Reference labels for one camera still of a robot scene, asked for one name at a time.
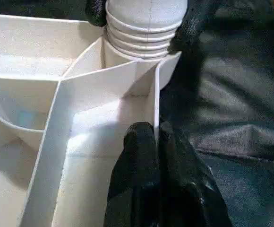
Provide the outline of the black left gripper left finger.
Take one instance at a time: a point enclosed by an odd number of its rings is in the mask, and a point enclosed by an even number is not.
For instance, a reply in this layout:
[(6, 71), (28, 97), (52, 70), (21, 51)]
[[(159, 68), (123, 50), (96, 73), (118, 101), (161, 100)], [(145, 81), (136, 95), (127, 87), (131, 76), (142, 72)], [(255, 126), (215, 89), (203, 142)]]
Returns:
[(154, 130), (148, 122), (129, 126), (111, 173), (105, 227), (157, 227), (160, 170)]

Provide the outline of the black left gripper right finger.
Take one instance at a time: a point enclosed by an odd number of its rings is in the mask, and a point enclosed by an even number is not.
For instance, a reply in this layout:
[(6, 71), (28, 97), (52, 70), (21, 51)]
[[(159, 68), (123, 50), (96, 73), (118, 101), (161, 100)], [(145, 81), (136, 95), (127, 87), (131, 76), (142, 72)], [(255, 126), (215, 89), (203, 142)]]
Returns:
[(169, 122), (160, 125), (159, 159), (163, 227), (232, 226), (212, 171)]

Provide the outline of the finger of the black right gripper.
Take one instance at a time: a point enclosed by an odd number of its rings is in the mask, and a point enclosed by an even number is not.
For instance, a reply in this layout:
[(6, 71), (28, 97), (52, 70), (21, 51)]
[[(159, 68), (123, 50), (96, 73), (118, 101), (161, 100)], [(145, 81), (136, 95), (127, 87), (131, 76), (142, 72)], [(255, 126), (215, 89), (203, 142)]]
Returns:
[(190, 0), (182, 23), (171, 39), (168, 51), (197, 53), (200, 34), (223, 3), (223, 0)]
[(87, 21), (93, 26), (104, 27), (106, 20), (106, 1), (107, 0), (87, 0), (85, 13)]

